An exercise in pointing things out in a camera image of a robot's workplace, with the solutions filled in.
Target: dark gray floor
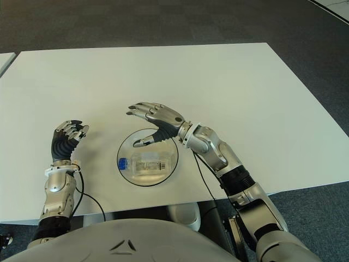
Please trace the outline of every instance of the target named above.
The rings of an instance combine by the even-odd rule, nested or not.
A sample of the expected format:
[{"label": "dark gray floor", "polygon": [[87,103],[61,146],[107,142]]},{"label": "dark gray floor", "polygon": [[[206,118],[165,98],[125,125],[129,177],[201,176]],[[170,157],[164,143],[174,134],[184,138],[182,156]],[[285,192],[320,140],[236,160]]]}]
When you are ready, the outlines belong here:
[{"label": "dark gray floor", "polygon": [[[1,1],[0,53],[248,42],[267,42],[349,134],[349,28],[306,0]],[[348,261],[348,189],[341,183],[272,199],[324,261]],[[226,217],[231,207],[220,203]],[[28,237],[15,238],[0,260],[23,250],[32,229],[0,225],[8,230]]]}]

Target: robotic arm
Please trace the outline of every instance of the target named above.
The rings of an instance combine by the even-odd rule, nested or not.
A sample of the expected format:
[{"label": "robotic arm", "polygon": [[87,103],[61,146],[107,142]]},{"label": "robotic arm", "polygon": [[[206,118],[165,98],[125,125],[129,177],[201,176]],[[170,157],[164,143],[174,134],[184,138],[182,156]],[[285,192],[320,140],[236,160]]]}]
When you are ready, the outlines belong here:
[{"label": "robotic arm", "polygon": [[71,163],[70,156],[89,128],[81,124],[78,120],[65,121],[53,132],[53,164],[45,170],[48,177],[45,184],[46,201],[39,225],[28,248],[45,243],[70,230],[76,188],[74,173],[79,171],[79,166]]},{"label": "robotic arm", "polygon": [[304,244],[288,232],[281,213],[253,180],[230,146],[216,132],[200,123],[193,124],[176,111],[156,103],[138,103],[129,107],[135,115],[159,129],[134,143],[147,146],[175,136],[203,157],[238,212],[238,225],[258,261],[320,261]]}]

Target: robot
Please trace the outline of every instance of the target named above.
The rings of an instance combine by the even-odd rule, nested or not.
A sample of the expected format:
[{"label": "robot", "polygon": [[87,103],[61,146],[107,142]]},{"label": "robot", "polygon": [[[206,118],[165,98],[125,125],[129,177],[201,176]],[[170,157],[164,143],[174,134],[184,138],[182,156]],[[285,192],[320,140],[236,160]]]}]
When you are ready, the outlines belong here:
[{"label": "robot", "polygon": [[[253,180],[230,146],[214,130],[191,123],[178,112],[157,103],[129,107],[133,115],[158,130],[134,143],[147,146],[178,136],[220,182],[236,209],[237,225],[260,262],[319,262],[294,235],[261,186]],[[62,123],[53,134],[53,164],[45,173],[46,201],[28,249],[7,259],[15,261],[239,261],[203,235],[174,222],[121,219],[69,232],[80,167],[71,153],[86,136],[81,121]]]}]

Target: plastic water bottle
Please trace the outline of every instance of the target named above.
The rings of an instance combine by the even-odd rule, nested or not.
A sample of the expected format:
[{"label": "plastic water bottle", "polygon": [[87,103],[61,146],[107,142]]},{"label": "plastic water bottle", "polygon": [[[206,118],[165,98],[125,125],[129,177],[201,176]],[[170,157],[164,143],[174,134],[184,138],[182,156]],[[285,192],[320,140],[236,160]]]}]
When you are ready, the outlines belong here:
[{"label": "plastic water bottle", "polygon": [[171,155],[167,152],[134,153],[130,158],[120,158],[119,170],[129,170],[135,176],[168,175],[171,170]]}]

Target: black cable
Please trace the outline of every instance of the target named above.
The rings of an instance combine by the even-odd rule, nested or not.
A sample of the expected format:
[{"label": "black cable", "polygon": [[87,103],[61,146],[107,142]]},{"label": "black cable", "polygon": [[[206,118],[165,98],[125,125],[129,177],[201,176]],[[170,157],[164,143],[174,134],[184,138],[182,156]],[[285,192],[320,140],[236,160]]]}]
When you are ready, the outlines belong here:
[{"label": "black cable", "polygon": [[204,164],[209,171],[211,171],[211,173],[214,175],[214,177],[216,177],[215,172],[212,170],[212,168],[197,154],[193,151],[194,155],[198,157],[198,159],[202,162],[202,164]]},{"label": "black cable", "polygon": [[84,192],[85,192],[85,183],[84,183],[83,178],[82,178],[81,169],[80,169],[80,167],[79,167],[77,164],[75,164],[75,165],[79,168],[79,174],[80,174],[80,178],[81,178],[81,191],[82,191],[82,193],[81,193],[81,195],[80,195],[80,198],[79,198],[79,200],[78,200],[78,202],[77,202],[77,204],[76,204],[76,206],[75,206],[73,212],[72,212],[71,215],[70,215],[70,219],[72,219],[72,217],[73,217],[73,215],[75,214],[77,208],[79,207],[79,205],[80,205],[80,203],[81,203],[81,200],[82,200],[82,197],[83,197],[83,194],[84,194]]},{"label": "black cable", "polygon": [[211,193],[211,190],[209,190],[208,188],[208,185],[206,184],[206,181],[205,179],[203,178],[203,175],[202,175],[202,172],[201,172],[201,169],[200,169],[200,165],[198,164],[198,161],[197,161],[197,158],[196,157],[199,157],[194,151],[192,152],[192,154],[194,155],[194,158],[195,158],[195,161],[196,161],[196,164],[197,164],[197,168],[198,168],[198,171],[200,172],[200,175],[201,175],[201,178],[202,178],[202,181],[205,183],[205,186],[207,187],[207,190],[209,191],[209,194],[211,195],[216,207],[217,207],[217,201],[216,201],[216,198],[214,198],[213,194]]},{"label": "black cable", "polygon": [[80,167],[79,167],[77,164],[74,164],[74,165],[76,165],[76,166],[79,168],[79,175],[80,175],[80,179],[81,179],[81,188],[82,188],[82,189],[81,189],[81,191],[80,191],[80,190],[76,187],[76,190],[77,190],[81,195],[80,195],[79,202],[77,202],[76,207],[74,208],[74,211],[72,212],[70,218],[73,217],[75,211],[76,211],[77,208],[79,207],[79,204],[80,204],[80,202],[81,202],[81,200],[82,200],[82,197],[85,195],[85,196],[91,198],[93,201],[95,201],[95,202],[97,203],[97,205],[99,206],[99,208],[100,208],[101,211],[102,211],[103,219],[104,219],[104,222],[105,222],[105,221],[106,221],[106,219],[105,219],[105,213],[104,213],[104,210],[103,210],[102,206],[99,204],[99,202],[96,200],[96,198],[94,198],[94,197],[92,197],[91,195],[85,193],[85,182],[83,181],[83,176],[82,176],[81,169],[80,169]]},{"label": "black cable", "polygon": [[81,195],[85,195],[85,196],[91,198],[93,201],[96,202],[96,204],[99,206],[100,210],[102,211],[103,220],[104,220],[104,222],[106,222],[104,210],[103,210],[102,206],[98,203],[98,201],[96,200],[96,198],[92,197],[91,195],[89,195],[89,194],[87,194],[87,193],[81,192],[78,188],[76,188],[76,190],[77,190]]},{"label": "black cable", "polygon": [[210,213],[211,210],[214,210],[216,209],[217,206],[214,206],[214,207],[211,207],[209,210],[207,210],[202,216],[201,216],[201,220],[203,220],[205,218],[205,216]]},{"label": "black cable", "polygon": [[342,2],[338,2],[338,3],[333,3],[333,4],[341,4],[341,3],[345,3],[345,2],[349,2],[349,0],[345,0],[345,1],[342,1]]}]

